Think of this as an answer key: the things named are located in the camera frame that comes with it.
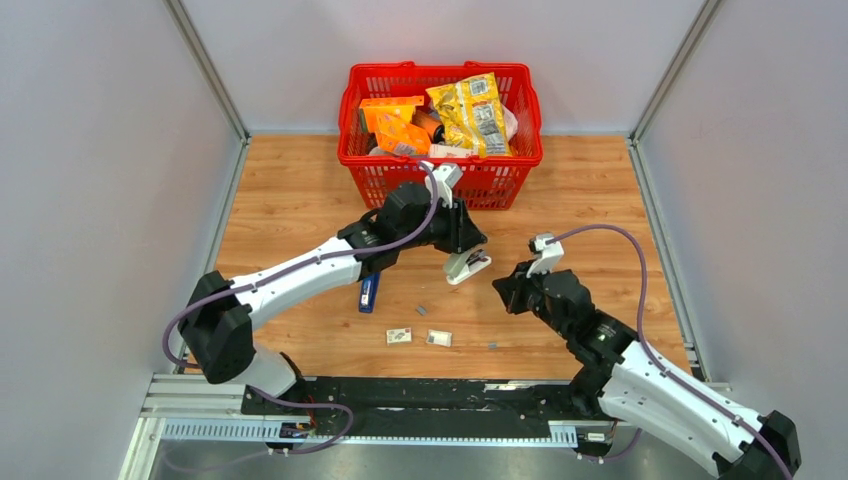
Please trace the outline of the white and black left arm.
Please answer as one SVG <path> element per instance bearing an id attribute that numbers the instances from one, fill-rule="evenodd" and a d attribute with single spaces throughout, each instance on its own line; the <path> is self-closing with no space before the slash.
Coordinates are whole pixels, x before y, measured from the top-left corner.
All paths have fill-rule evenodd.
<path id="1" fill-rule="evenodd" d="M 294 414 L 306 389 L 292 363 L 257 344 L 254 331 L 312 297 L 386 270 L 412 248 L 431 246 L 447 254 L 446 278 L 460 283 L 488 265 L 482 249 L 487 241 L 464 199 L 444 200 L 407 182 L 381 207 L 306 254 L 239 278 L 204 274 L 172 326 L 208 383 L 255 386 L 279 413 Z"/>

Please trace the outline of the blue and black stapler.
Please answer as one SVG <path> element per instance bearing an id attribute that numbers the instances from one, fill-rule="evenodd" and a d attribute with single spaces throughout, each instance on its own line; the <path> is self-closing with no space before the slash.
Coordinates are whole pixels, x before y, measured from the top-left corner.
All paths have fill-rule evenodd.
<path id="1" fill-rule="evenodd" d="M 380 273 L 374 273 L 360 282 L 358 301 L 358 311 L 360 313 L 370 314 L 374 311 L 380 277 Z"/>

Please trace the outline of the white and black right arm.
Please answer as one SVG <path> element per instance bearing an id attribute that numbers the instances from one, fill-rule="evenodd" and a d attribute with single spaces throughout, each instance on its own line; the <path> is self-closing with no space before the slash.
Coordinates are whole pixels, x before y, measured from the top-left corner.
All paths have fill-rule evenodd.
<path id="1" fill-rule="evenodd" d="M 698 381 L 598 309 L 570 270 L 532 274 L 528 262 L 493 281 L 510 314 L 529 312 L 566 342 L 582 368 L 570 402 L 583 418 L 601 413 L 665 442 L 717 479 L 789 479 L 802 460 L 794 422 L 760 414 Z"/>

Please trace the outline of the grey and white stapler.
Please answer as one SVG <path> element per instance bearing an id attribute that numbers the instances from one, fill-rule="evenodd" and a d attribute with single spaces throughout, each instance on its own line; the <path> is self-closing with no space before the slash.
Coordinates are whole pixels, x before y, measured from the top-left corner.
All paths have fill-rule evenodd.
<path id="1" fill-rule="evenodd" d="M 451 254 L 443 265 L 446 281 L 458 285 L 487 268 L 492 258 L 484 248 L 469 250 L 461 254 Z"/>

